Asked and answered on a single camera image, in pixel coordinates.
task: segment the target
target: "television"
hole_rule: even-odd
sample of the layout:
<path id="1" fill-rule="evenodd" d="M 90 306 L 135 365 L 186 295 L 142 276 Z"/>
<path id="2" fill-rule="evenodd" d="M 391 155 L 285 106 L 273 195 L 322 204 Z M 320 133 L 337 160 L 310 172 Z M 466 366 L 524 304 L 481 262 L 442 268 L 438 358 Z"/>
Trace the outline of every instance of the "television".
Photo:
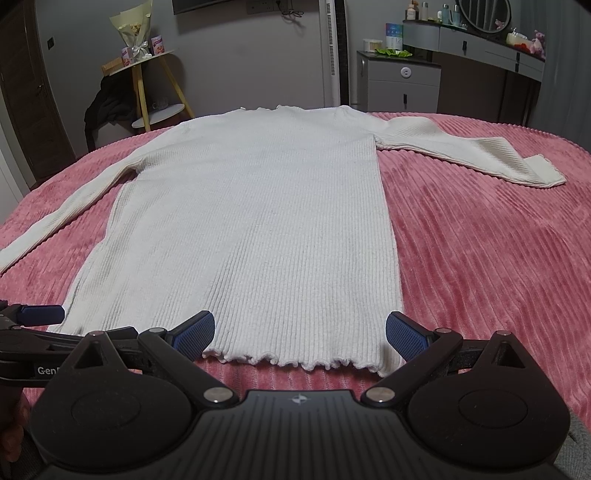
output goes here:
<path id="1" fill-rule="evenodd" d="M 209 5 L 221 4 L 230 0 L 173 0 L 173 12 L 175 15 L 195 10 L 196 8 L 208 7 Z"/>

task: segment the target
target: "cable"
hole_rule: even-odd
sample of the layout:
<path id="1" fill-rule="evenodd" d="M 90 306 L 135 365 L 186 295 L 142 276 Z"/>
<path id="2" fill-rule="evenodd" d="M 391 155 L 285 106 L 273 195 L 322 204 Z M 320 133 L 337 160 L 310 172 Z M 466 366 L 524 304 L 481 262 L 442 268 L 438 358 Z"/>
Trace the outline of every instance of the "cable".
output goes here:
<path id="1" fill-rule="evenodd" d="M 294 10 L 294 0 L 290 0 L 290 2 L 291 2 L 291 8 L 288 8 L 287 10 L 282 10 L 281 9 L 281 0 L 275 0 L 275 3 L 279 7 L 279 12 L 281 12 L 281 15 L 283 15 L 284 17 L 301 18 L 302 15 L 304 15 L 304 12 L 302 10 Z"/>

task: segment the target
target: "human hand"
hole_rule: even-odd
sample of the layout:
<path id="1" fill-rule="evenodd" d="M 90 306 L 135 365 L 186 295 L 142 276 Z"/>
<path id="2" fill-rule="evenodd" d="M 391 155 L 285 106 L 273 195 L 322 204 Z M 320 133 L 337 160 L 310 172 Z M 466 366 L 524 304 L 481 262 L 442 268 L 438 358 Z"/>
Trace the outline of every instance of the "human hand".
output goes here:
<path id="1" fill-rule="evenodd" d="M 21 456 L 21 444 L 24 436 L 23 427 L 29 421 L 31 405 L 25 394 L 17 402 L 12 412 L 14 420 L 3 432 L 0 432 L 0 450 L 3 457 L 9 462 L 16 462 Z"/>

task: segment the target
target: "bed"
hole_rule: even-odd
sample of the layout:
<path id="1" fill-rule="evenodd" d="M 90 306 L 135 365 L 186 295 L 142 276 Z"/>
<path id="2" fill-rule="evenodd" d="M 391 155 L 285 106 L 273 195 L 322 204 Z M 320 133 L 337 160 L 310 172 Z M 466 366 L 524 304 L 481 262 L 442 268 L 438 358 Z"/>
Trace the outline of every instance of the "bed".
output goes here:
<path id="1" fill-rule="evenodd" d="M 376 114 L 390 119 L 397 114 Z M 398 245 L 405 313 L 467 338 L 513 331 L 569 407 L 591 426 L 591 155 L 540 131 L 422 115 L 460 137 L 505 137 L 522 156 L 543 153 L 566 176 L 548 190 L 511 184 L 410 151 L 378 152 Z M 96 150 L 29 194 L 0 227 L 0 248 L 58 208 L 79 186 L 163 130 Z M 11 303 L 62 303 L 105 234 L 123 181 L 0 277 Z M 379 380 L 343 367 L 279 368 L 206 358 L 198 365 L 240 395 L 260 389 L 340 389 L 359 395 Z M 34 401 L 39 390 L 29 390 Z"/>

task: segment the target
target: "side table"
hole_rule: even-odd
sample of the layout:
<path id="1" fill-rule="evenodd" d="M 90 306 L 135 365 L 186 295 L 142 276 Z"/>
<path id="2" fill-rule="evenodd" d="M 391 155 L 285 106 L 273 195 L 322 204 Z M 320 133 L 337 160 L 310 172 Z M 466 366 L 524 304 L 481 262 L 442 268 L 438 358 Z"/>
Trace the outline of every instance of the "side table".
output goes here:
<path id="1" fill-rule="evenodd" d="M 174 78 L 173 72 L 170 71 L 170 68 L 169 68 L 168 64 L 166 63 L 166 59 L 164 58 L 165 55 L 172 53 L 172 52 L 174 52 L 174 50 L 165 51 L 164 53 L 159 53 L 158 55 L 152 55 L 151 57 L 148 57 L 147 59 L 136 61 L 135 63 L 127 65 L 126 67 L 123 67 L 122 69 L 119 69 L 119 70 L 109 74 L 109 75 L 116 75 L 119 72 L 122 72 L 123 70 L 131 68 L 131 76 L 133 78 L 134 91 L 135 91 L 136 113 L 138 115 L 139 120 L 142 120 L 141 122 L 139 122 L 139 125 L 137 127 L 135 126 L 136 122 L 134 122 L 134 128 L 140 128 L 143 126 L 145 128 L 145 130 L 147 132 L 149 132 L 151 130 L 150 120 L 152 120 L 152 123 L 160 122 L 162 120 L 165 120 L 166 118 L 169 118 L 169 117 L 181 112 L 183 109 L 185 109 L 187 111 L 189 117 L 195 118 L 195 114 L 193 113 L 193 110 L 189 106 L 189 103 L 188 103 L 187 99 L 185 98 L 185 95 L 184 95 L 183 91 L 181 90 L 181 87 L 179 86 L 178 82 Z M 166 74 L 168 81 L 172 84 L 174 91 L 177 93 L 178 99 L 181 101 L 182 107 L 179 104 L 171 105 L 167 109 L 164 109 L 159 112 L 155 112 L 155 115 L 151 118 L 150 115 L 148 114 L 148 105 L 146 104 L 144 78 L 142 77 L 141 64 L 145 61 L 149 61 L 149 60 L 153 60 L 153 59 L 158 59 L 158 61 L 160 62 L 160 65 L 161 65 L 162 69 L 164 70 L 164 73 Z"/>

